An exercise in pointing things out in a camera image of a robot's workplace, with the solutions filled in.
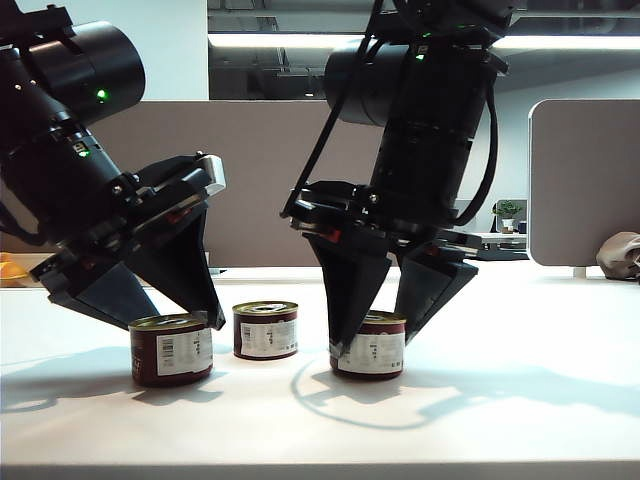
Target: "fluorescent light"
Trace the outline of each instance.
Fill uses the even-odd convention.
[[[362,35],[323,35],[299,33],[210,33],[214,47],[244,48],[326,48],[362,40]]]
[[[640,50],[640,37],[611,36],[528,36],[501,38],[493,48],[522,50]]]
[[[325,48],[333,49],[362,35],[301,33],[210,33],[215,47],[233,48]],[[496,49],[521,50],[640,50],[640,37],[508,35],[493,44]]]

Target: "table surface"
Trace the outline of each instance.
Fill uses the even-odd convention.
[[[472,233],[482,238],[482,243],[524,243],[527,241],[526,233],[496,233],[496,232],[479,232]]]
[[[4,288],[3,478],[640,477],[637,284],[475,264],[403,374],[373,383],[329,368],[316,268],[217,277],[229,323],[214,332],[215,372],[169,389],[132,382],[127,332]],[[393,309],[397,282],[392,269],[375,308]],[[298,354],[233,356],[231,307],[259,299],[299,303]]]

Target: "food can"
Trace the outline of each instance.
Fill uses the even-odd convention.
[[[386,380],[402,373],[404,325],[397,313],[370,310],[342,356],[331,353],[334,373],[365,380]]]
[[[205,378],[213,368],[211,329],[189,314],[141,318],[129,325],[134,381],[173,387]]]
[[[298,351],[298,305],[279,300],[233,307],[233,353],[249,360],[275,360]]]

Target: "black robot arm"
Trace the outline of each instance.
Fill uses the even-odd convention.
[[[136,274],[222,327],[202,244],[220,159],[198,152],[122,172],[87,129],[142,97],[129,39],[106,22],[74,26],[64,8],[22,13],[0,0],[0,47],[0,175],[38,222],[27,232],[0,204],[0,229],[57,245],[31,272],[50,300],[127,328],[157,314]]]
[[[330,344],[349,345],[396,256],[401,280],[395,311],[410,341],[477,273],[463,262],[479,239],[447,229],[467,223],[484,202],[497,157],[493,84],[507,65],[489,51],[504,35],[513,2],[376,2],[358,45],[335,51],[325,70],[329,122],[384,127],[368,185],[307,179],[314,150],[282,216],[304,231],[323,268]],[[491,147],[478,192],[454,209],[484,106]],[[326,132],[318,141],[324,145]]]

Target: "metal can lid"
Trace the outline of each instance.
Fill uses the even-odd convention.
[[[233,313],[252,317],[284,315],[298,310],[298,304],[281,300],[260,300],[235,305]]]
[[[400,325],[406,323],[407,319],[399,313],[382,312],[380,310],[369,310],[364,322],[369,325]]]
[[[178,328],[203,326],[199,320],[196,320],[188,313],[174,315],[158,315],[156,317],[140,318],[129,325],[129,330],[136,331],[158,331],[158,330],[176,330]]]

